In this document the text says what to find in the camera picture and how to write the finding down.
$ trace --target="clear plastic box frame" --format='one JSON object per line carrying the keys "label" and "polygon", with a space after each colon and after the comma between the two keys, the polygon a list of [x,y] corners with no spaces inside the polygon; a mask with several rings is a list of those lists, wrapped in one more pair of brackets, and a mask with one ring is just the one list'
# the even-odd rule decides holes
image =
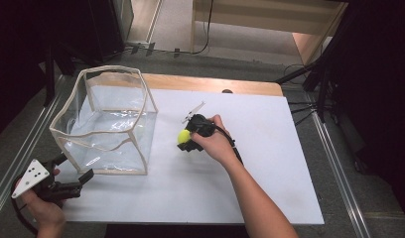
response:
{"label": "clear plastic box frame", "polygon": [[50,130],[79,173],[146,175],[158,109],[140,70],[83,70]]}

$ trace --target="black cable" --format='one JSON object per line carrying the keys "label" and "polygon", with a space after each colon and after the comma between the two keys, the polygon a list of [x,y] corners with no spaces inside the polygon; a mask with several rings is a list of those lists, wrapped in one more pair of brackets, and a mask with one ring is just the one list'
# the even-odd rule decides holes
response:
{"label": "black cable", "polygon": [[[10,193],[10,194],[12,194],[12,193],[14,192],[14,190],[16,189],[16,186],[17,186],[17,181],[18,181],[20,178],[22,178],[23,175],[24,175],[24,173],[18,175],[18,176],[14,179],[13,184],[12,184],[12,186],[11,186],[11,193]],[[32,232],[35,236],[37,236],[37,235],[38,235],[38,229],[36,229],[36,227],[33,226],[32,223],[30,223],[30,222],[26,219],[26,217],[24,217],[23,214],[21,213],[21,210],[26,206],[26,204],[25,204],[24,206],[22,206],[21,208],[19,208],[18,205],[17,205],[16,199],[13,199],[12,197],[10,197],[10,199],[11,199],[11,203],[12,203],[12,205],[13,205],[14,211],[15,211],[16,214],[17,214],[17,218],[20,220],[20,222],[21,222],[30,232]]]}
{"label": "black cable", "polygon": [[293,104],[315,105],[316,102],[287,102],[287,104],[290,104],[290,105],[293,105]]}
{"label": "black cable", "polygon": [[234,145],[234,140],[231,139],[231,137],[219,126],[217,125],[213,125],[215,127],[215,129],[217,129],[218,131],[220,131],[227,139],[227,141],[230,143],[231,148],[233,148],[234,154],[236,155],[236,158],[243,164],[242,162],[242,158],[240,157],[239,152],[237,151],[236,146]]}
{"label": "black cable", "polygon": [[[305,69],[305,66],[304,66],[303,64],[294,63],[294,64],[290,64],[290,65],[288,65],[287,67],[284,68],[284,70],[283,70],[283,76],[286,76],[286,71],[287,71],[287,69],[288,69],[289,67],[292,67],[292,66],[301,66],[301,67],[305,70],[305,72],[308,72],[308,70]],[[290,83],[292,83],[292,84],[298,84],[298,85],[302,84],[302,83],[293,82],[293,81],[291,81],[291,80],[289,80],[288,82],[290,82]]]}
{"label": "black cable", "polygon": [[303,121],[305,121],[305,119],[307,119],[309,116],[311,116],[312,113],[316,112],[317,110],[313,110],[311,111],[308,115],[306,115],[304,118],[302,118],[301,120],[295,122],[295,126],[301,124]]}
{"label": "black cable", "polygon": [[[205,11],[202,13],[202,17],[205,19]],[[205,30],[205,21],[202,21],[202,29],[203,29],[203,34],[205,35],[206,38],[208,38],[208,33]]]}
{"label": "black cable", "polygon": [[208,41],[209,41],[209,25],[211,23],[211,14],[212,14],[212,4],[213,4],[214,0],[211,0],[211,6],[209,7],[209,15],[208,15],[208,24],[206,26],[206,42],[205,42],[205,46],[202,48],[202,50],[200,50],[199,52],[196,53],[192,53],[193,55],[197,55],[201,52],[203,52],[205,50],[205,48],[208,46]]}
{"label": "black cable", "polygon": [[[122,54],[124,54],[124,53],[127,53],[127,52],[129,52],[129,51],[132,51],[133,49],[134,49],[134,48],[128,48],[128,49],[124,49],[122,52],[109,55],[109,56],[105,57],[105,60],[104,60],[104,61],[113,60],[115,57],[120,56],[120,55],[122,55]],[[80,64],[86,64],[86,65],[88,65],[88,63],[84,62],[84,61],[81,60],[81,59],[75,58],[75,57],[71,58],[71,61],[72,61],[73,63],[80,63]]]}
{"label": "black cable", "polygon": [[305,111],[305,110],[308,110],[308,109],[313,109],[314,107],[315,107],[315,105],[310,105],[310,106],[307,106],[307,107],[291,110],[290,112],[292,114],[295,114],[295,113],[302,112],[302,111]]}

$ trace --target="tennis ball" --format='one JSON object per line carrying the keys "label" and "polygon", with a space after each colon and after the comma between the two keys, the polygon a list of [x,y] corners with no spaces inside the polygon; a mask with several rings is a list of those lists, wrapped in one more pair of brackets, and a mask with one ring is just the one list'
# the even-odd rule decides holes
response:
{"label": "tennis ball", "polygon": [[182,130],[178,135],[178,144],[186,143],[191,139],[191,132],[189,130]]}

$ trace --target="black wire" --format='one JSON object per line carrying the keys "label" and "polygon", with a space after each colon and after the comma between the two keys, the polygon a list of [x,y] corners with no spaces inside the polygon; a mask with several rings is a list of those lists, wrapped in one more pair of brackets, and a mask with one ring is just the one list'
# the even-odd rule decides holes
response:
{"label": "black wire", "polygon": [[316,102],[287,102],[288,104],[306,104],[306,105],[315,105]]}
{"label": "black wire", "polygon": [[310,106],[307,106],[307,107],[304,107],[304,108],[298,108],[298,109],[291,110],[290,112],[292,114],[295,114],[295,113],[302,112],[302,111],[305,111],[305,110],[308,110],[308,109],[313,109],[314,107],[315,107],[314,105],[310,105]]}
{"label": "black wire", "polygon": [[[205,11],[202,13],[202,17],[205,19]],[[205,35],[206,38],[208,38],[208,33],[205,30],[205,21],[202,21],[202,29],[203,29],[203,34]]]}
{"label": "black wire", "polygon": [[208,24],[206,26],[206,42],[205,42],[205,46],[199,52],[192,53],[193,55],[197,55],[197,54],[203,52],[206,49],[206,47],[208,46],[208,42],[209,42],[209,25],[211,23],[211,14],[212,14],[212,4],[213,4],[213,2],[214,2],[214,0],[211,0],[211,6],[209,7]]}
{"label": "black wire", "polygon": [[[124,54],[124,53],[127,53],[127,52],[129,52],[129,51],[132,51],[133,49],[134,49],[134,48],[124,49],[122,52],[115,53],[115,54],[112,54],[112,55],[110,55],[110,56],[107,56],[107,57],[105,57],[105,60],[104,60],[104,61],[111,61],[111,60],[113,60],[115,57],[120,56],[120,55],[122,55],[122,54]],[[73,63],[79,63],[79,64],[86,64],[86,65],[88,65],[88,63],[84,62],[82,59],[71,58],[71,61],[72,61]]]}
{"label": "black wire", "polygon": [[[14,190],[16,189],[17,181],[23,176],[23,174],[24,174],[24,173],[18,175],[18,176],[14,179],[13,184],[12,184],[12,186],[11,186],[11,194],[12,194],[12,193],[14,192]],[[16,214],[17,214],[17,218],[20,220],[20,222],[21,222],[30,232],[32,232],[35,236],[37,236],[37,235],[38,235],[38,229],[36,229],[36,227],[34,227],[34,226],[32,225],[32,223],[30,223],[30,222],[26,219],[26,217],[24,217],[23,214],[21,213],[21,210],[26,206],[26,204],[25,204],[23,207],[19,208],[18,205],[17,205],[16,199],[13,199],[12,197],[10,197],[10,199],[11,199],[11,203],[12,203],[12,205],[13,205],[14,211],[15,211]]]}
{"label": "black wire", "polygon": [[312,113],[316,112],[317,110],[311,111],[308,115],[306,115],[304,118],[300,119],[299,121],[295,122],[295,126],[301,124],[305,119],[307,119],[309,116],[311,116]]}
{"label": "black wire", "polygon": [[[300,63],[294,63],[294,64],[290,64],[290,65],[288,65],[287,67],[285,67],[284,68],[284,70],[283,70],[283,76],[286,76],[286,71],[287,71],[287,69],[289,68],[289,67],[291,67],[291,66],[301,66],[302,68],[305,68],[305,66],[303,65],[303,64],[300,64]],[[290,83],[292,83],[292,84],[302,84],[302,83],[296,83],[296,82],[293,82],[292,80],[289,80],[288,82],[290,82]]]}

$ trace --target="white tabletop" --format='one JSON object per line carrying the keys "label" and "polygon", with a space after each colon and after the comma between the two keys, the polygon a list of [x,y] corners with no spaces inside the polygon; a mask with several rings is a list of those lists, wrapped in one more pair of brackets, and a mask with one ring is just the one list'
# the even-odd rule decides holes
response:
{"label": "white tabletop", "polygon": [[[285,97],[153,89],[159,108],[147,176],[94,176],[66,202],[67,221],[243,223],[224,168],[205,151],[181,151],[178,133],[202,101],[220,114],[243,163],[293,224],[324,224]],[[69,163],[60,181],[79,177]]]}

